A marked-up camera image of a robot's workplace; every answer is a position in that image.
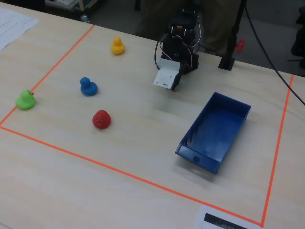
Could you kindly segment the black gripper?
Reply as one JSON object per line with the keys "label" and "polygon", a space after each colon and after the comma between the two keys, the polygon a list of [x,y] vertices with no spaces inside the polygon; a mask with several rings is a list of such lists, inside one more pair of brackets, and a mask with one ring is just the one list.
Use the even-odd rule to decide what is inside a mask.
{"label": "black gripper", "polygon": [[191,53],[183,57],[182,61],[180,61],[180,71],[175,76],[175,79],[173,81],[171,90],[174,91],[177,85],[180,82],[182,74],[190,73],[191,71],[194,71],[199,66],[199,55],[196,53]]}

